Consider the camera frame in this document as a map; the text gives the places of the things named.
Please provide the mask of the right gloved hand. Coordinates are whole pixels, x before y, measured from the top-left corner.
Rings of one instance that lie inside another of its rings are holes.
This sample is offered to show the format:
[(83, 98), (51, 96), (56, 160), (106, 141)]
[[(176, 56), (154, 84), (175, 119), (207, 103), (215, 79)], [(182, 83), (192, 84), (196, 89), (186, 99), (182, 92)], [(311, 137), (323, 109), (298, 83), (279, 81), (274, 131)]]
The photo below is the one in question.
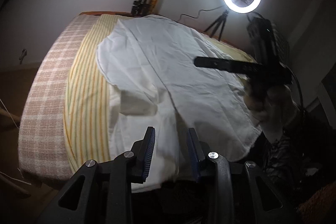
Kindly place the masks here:
[(261, 99), (255, 97), (255, 87), (248, 80), (242, 80), (244, 103), (250, 112), (250, 119), (255, 127), (262, 129), (270, 143), (279, 141), (283, 129), (294, 120), (298, 106), (294, 102), (290, 88), (286, 85), (269, 89)]

